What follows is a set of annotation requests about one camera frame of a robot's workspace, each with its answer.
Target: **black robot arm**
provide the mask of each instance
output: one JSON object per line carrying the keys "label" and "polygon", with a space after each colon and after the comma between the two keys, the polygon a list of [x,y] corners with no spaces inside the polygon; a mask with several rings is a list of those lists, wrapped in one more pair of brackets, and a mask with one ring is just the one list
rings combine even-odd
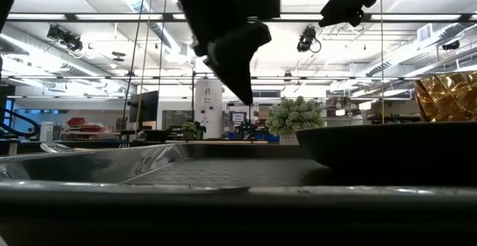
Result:
{"label": "black robot arm", "polygon": [[[321,27],[349,22],[357,26],[363,6],[376,0],[330,0],[321,11]],[[271,41],[268,26],[260,19],[280,18],[280,0],[179,0],[194,34],[197,56],[246,105],[253,102],[250,60],[257,49]]]}

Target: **monitor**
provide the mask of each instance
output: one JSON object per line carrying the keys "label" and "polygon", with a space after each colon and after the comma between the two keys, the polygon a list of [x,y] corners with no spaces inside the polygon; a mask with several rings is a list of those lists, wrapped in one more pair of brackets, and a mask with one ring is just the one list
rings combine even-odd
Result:
{"label": "monitor", "polygon": [[157,105],[159,103],[159,92],[146,92],[140,95],[132,95],[131,100],[127,103],[129,109],[129,122],[135,123],[139,112],[139,99],[141,98],[141,114],[139,115],[139,123],[155,122],[157,120]]}

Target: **cable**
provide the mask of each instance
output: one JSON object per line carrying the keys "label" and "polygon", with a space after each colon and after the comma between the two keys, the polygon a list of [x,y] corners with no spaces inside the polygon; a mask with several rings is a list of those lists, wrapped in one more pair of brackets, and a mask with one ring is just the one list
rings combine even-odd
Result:
{"label": "cable", "polygon": [[[152,8],[149,9],[149,15],[148,15],[148,22],[146,25],[149,25],[149,22],[151,22],[151,12]],[[148,29],[146,30],[146,44],[144,47],[144,60],[142,61],[142,76],[141,76],[141,92],[139,93],[139,108],[137,111],[137,116],[136,116],[136,127],[134,130],[134,136],[137,136],[137,130],[139,126],[139,116],[141,115],[141,109],[142,109],[142,92],[143,92],[143,83],[144,83],[144,72],[146,69],[146,57],[148,56],[148,42],[149,42],[149,30],[150,27],[148,26]]]}
{"label": "cable", "polygon": [[25,138],[30,138],[30,137],[38,135],[40,126],[35,121],[29,119],[26,116],[22,116],[18,113],[15,113],[13,111],[5,109],[2,106],[0,106],[0,113],[9,113],[9,114],[11,114],[12,117],[15,116],[18,119],[22,119],[22,120],[24,120],[24,121],[33,125],[33,132],[32,133],[23,133],[21,131],[14,130],[13,128],[6,125],[4,122],[0,122],[0,127],[2,127],[4,130],[6,130],[8,133],[12,133],[13,135],[17,135],[17,136],[21,136],[21,137],[25,137]]}
{"label": "cable", "polygon": [[316,38],[315,38],[315,40],[316,40],[316,42],[317,42],[318,44],[320,44],[320,49],[318,49],[318,51],[313,51],[313,50],[310,48],[310,51],[313,52],[313,53],[315,53],[315,54],[317,54],[317,53],[320,53],[320,51],[321,51],[321,49],[323,48],[323,46],[321,45],[320,40],[318,40],[318,39],[316,39]]}
{"label": "cable", "polygon": [[[167,7],[167,0],[164,1],[164,12]],[[164,21],[162,21],[162,33],[161,33],[161,40],[164,40]],[[157,87],[157,97],[160,100],[161,96],[161,75],[162,75],[162,52],[163,52],[164,42],[161,41],[160,52],[159,52],[159,80],[158,80],[158,87]]]}
{"label": "cable", "polygon": [[[381,66],[385,65],[385,26],[383,21],[383,4],[381,0]],[[385,123],[385,69],[382,68],[381,70],[381,85],[382,85],[382,99],[381,99],[381,106],[382,106],[382,123]]]}
{"label": "cable", "polygon": [[50,45],[50,46],[49,46],[47,49],[45,49],[45,50],[43,51],[43,53],[45,53],[45,52],[49,51],[49,50],[50,50],[50,48],[51,48],[51,47],[52,47],[54,44],[56,44],[58,41],[60,41],[60,40],[56,40],[56,41],[54,41],[54,42],[53,42],[53,43],[52,43],[52,44],[51,44],[51,45]]}
{"label": "cable", "polygon": [[68,50],[68,53],[69,53],[70,55],[72,55],[73,58],[75,58],[75,59],[81,59],[82,57],[84,57],[84,55],[86,55],[86,51],[84,51],[84,52],[83,52],[83,55],[81,55],[81,56],[79,56],[79,57],[76,56],[76,55],[74,55],[71,50]]}
{"label": "cable", "polygon": [[[144,0],[141,0],[141,11],[139,11],[139,17],[141,17],[141,15],[142,15],[143,8],[144,8]],[[139,36],[139,29],[140,28],[141,28],[141,21],[139,20],[137,22],[136,38],[134,39],[133,60],[131,62],[131,69],[129,71],[129,80],[127,82],[126,96],[124,97],[124,109],[122,111],[121,132],[124,130],[124,127],[125,127],[127,96],[129,95],[129,89],[130,89],[130,86],[131,86],[131,82],[133,80],[134,60],[136,59],[137,39],[138,39],[138,36]]]}

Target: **metal pole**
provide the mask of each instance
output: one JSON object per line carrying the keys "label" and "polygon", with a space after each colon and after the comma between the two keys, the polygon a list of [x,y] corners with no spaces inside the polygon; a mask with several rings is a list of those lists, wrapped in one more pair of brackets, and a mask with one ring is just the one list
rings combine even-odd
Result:
{"label": "metal pole", "polygon": [[194,109],[194,102],[195,102],[195,75],[196,72],[192,71],[192,121],[195,122],[195,109]]}

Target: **white pillar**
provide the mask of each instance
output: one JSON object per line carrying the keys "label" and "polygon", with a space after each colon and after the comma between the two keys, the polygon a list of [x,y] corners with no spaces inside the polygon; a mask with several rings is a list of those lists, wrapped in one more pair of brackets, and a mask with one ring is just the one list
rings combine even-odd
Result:
{"label": "white pillar", "polygon": [[222,137],[222,82],[204,79],[195,86],[195,121],[207,128],[204,139]]}

